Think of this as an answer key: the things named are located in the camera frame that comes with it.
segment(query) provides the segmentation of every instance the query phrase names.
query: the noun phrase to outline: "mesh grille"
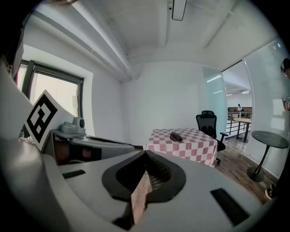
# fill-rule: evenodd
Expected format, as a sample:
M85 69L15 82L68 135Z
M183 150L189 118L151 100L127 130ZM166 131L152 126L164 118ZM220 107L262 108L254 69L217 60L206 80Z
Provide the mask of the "mesh grille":
M170 168L150 156L146 170L153 190L159 189L171 178Z

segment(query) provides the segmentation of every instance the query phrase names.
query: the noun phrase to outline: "wooden floor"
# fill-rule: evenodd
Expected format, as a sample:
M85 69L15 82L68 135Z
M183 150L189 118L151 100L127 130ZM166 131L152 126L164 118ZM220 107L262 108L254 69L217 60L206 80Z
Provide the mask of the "wooden floor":
M217 153L217 157L221 159L221 163L220 165L216 165L215 168L246 188L253 195L257 196L262 204L265 204L268 201L265 196L265 189L275 182L264 176L263 182L255 183L247 176L247 168L257 166L256 163L244 156L248 143L242 143L241 141L237 141L235 138L230 138L225 140L224 144L226 145L226 149ZM267 171L264 170L264 173L271 179L277 181L277 179ZM152 187L150 185L149 177L147 172L145 172L139 185L131 196L135 223L139 221L144 211L146 194L151 191Z

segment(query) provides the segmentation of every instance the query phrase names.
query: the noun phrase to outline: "checkered tablecloth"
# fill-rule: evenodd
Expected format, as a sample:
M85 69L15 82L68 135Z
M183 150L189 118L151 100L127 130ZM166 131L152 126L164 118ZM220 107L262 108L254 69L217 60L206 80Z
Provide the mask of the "checkered tablecloth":
M181 142L170 139L175 131L182 137ZM154 150L196 161L213 167L217 156L218 142L196 129L155 129L144 150Z

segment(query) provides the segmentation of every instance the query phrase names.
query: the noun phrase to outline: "window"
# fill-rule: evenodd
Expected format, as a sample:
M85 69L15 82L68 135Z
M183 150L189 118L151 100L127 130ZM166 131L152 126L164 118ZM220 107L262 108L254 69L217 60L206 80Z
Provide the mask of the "window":
M17 86L34 104L44 90L68 112L82 117L83 78L51 68L33 60L26 68L20 67Z

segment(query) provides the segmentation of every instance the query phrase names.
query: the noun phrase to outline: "black round table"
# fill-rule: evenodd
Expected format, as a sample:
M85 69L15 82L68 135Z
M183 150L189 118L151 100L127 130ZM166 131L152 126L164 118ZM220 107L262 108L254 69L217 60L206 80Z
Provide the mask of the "black round table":
M261 182L264 179L263 171L261 170L262 164L264 162L264 159L267 155L267 152L270 147L276 147L276 148L287 148L289 146L289 142L284 139L282 136L268 132L268 131L262 131L262 130L256 130L252 132L252 136L254 139L258 140L259 142L266 144L266 151L264 153L264 156L258 165L258 167L250 167L247 169L246 173L248 174L248 177L251 178L251 180L255 182Z

